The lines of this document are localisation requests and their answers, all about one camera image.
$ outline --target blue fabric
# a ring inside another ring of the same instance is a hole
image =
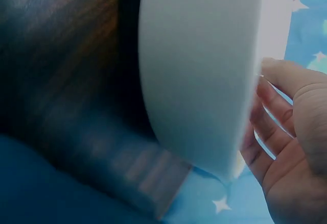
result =
[[[327,0],[300,0],[308,9],[292,15],[285,59],[327,73]],[[213,201],[231,210],[216,213]],[[168,224],[273,224],[260,185],[245,168],[230,186],[194,169],[164,218]]]
[[[155,222],[57,171],[17,141],[0,136],[0,223]]]

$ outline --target white lid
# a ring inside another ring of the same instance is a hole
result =
[[[255,74],[263,56],[284,57],[291,3],[141,0],[143,96],[164,147],[232,178]]]

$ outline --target white round box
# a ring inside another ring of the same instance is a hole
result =
[[[232,179],[264,56],[284,57],[292,0],[141,0],[139,66],[161,145]]]

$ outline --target finger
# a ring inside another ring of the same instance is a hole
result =
[[[327,83],[327,76],[321,72],[305,69],[293,62],[264,58],[262,74],[290,98],[302,89]]]
[[[257,181],[262,185],[265,175],[274,160],[257,142],[253,126],[250,123],[243,139],[241,154]]]
[[[293,106],[264,78],[259,78],[256,92],[263,105],[277,119],[287,133],[296,137],[293,123]]]
[[[250,122],[262,142],[275,156],[293,139],[269,116],[258,97],[254,101]]]

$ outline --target hand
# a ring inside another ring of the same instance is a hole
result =
[[[327,223],[327,75],[273,59],[263,61],[262,74],[242,156],[276,224]],[[267,81],[293,99],[293,106]]]

